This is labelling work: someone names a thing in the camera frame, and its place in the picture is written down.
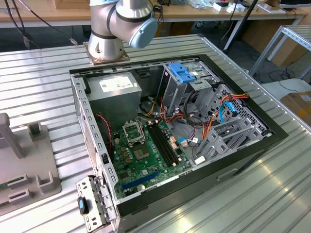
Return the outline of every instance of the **robotic arm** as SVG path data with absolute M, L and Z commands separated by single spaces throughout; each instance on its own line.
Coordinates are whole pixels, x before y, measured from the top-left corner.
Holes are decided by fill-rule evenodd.
M 88 52 L 109 61 L 123 56 L 125 41 L 142 49 L 154 38 L 157 20 L 148 0 L 90 0 L 92 34 Z

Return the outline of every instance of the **ram slot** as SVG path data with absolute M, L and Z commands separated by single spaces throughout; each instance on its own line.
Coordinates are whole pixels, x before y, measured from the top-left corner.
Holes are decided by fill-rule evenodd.
M 160 154 L 164 158 L 164 161 L 167 166 L 172 166 L 173 163 L 178 163 L 178 158 L 175 155 L 173 149 L 167 142 L 166 138 L 164 137 L 161 129 L 157 125 L 148 126 L 147 130 L 153 139 L 157 149 L 159 150 Z

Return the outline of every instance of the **aluminum workbench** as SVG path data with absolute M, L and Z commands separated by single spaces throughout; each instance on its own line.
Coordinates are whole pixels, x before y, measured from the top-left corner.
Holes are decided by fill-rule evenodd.
M 206 53 L 288 134 L 240 175 L 133 232 L 309 232 L 311 129 L 221 53 L 196 35 L 125 45 L 131 61 Z M 13 130 L 48 126 L 62 192 L 0 217 L 0 232 L 86 232 L 75 182 L 92 174 L 75 115 L 69 69 L 89 67 L 83 46 L 0 54 L 0 111 Z

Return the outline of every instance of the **gray holder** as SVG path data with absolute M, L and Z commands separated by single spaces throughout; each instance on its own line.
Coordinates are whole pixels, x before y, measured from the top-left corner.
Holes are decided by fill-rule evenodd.
M 9 116 L 0 114 L 0 216 L 62 190 L 47 127 L 9 126 Z

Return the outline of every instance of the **open computer tower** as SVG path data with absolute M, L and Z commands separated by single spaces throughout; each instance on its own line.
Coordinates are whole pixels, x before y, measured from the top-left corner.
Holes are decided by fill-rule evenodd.
M 95 176 L 88 232 L 128 232 L 241 173 L 287 134 L 207 55 L 71 70 Z

